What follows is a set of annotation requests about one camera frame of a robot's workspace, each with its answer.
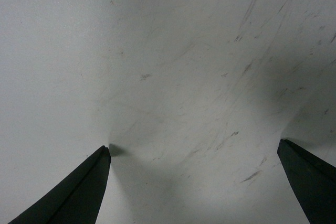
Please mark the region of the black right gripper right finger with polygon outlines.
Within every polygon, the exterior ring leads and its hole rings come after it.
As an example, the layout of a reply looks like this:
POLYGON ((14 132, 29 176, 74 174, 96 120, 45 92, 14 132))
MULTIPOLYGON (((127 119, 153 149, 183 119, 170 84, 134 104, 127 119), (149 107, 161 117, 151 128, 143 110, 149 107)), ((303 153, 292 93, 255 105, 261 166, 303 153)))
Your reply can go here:
POLYGON ((290 140, 277 154, 310 223, 335 223, 335 167, 290 140))

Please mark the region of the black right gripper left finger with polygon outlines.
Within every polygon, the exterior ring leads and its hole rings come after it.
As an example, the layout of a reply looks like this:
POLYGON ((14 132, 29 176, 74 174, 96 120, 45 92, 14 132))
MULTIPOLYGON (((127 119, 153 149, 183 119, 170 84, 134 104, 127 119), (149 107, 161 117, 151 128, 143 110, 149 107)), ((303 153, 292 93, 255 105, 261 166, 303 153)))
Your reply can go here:
POLYGON ((106 190, 110 163, 109 149, 100 147, 10 223, 95 223, 106 190))

